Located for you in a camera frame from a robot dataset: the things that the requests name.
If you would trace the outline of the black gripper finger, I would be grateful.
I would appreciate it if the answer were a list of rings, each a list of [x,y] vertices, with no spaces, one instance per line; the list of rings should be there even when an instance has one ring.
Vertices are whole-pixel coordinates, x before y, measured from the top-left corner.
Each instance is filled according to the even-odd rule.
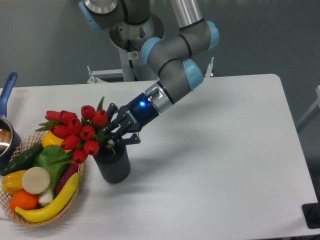
[[[122,127],[119,123],[110,124],[104,129],[104,135],[108,138],[108,143],[113,146],[128,146],[141,143],[141,139],[137,132],[125,132],[127,127]]]
[[[120,127],[123,126],[125,120],[124,114],[125,106],[118,107],[115,103],[110,103],[107,110],[107,124],[108,127]]]

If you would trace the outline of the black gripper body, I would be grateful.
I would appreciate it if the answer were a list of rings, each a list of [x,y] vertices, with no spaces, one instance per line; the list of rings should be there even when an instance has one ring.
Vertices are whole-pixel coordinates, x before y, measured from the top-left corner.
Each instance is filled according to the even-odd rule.
[[[141,93],[127,105],[121,106],[117,114],[120,132],[140,132],[141,129],[159,116],[159,112]]]

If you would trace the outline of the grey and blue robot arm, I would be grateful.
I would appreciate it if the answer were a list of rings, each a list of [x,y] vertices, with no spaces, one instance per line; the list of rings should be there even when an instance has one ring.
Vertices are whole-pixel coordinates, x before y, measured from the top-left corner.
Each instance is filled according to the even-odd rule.
[[[204,81],[192,57],[217,45],[219,31],[205,21],[196,0],[173,0],[180,34],[164,41],[162,21],[150,11],[148,0],[82,0],[79,8],[93,30],[108,30],[122,53],[124,78],[139,78],[141,67],[157,82],[122,107],[111,104],[112,121],[103,129],[104,143],[140,142],[138,132]]]

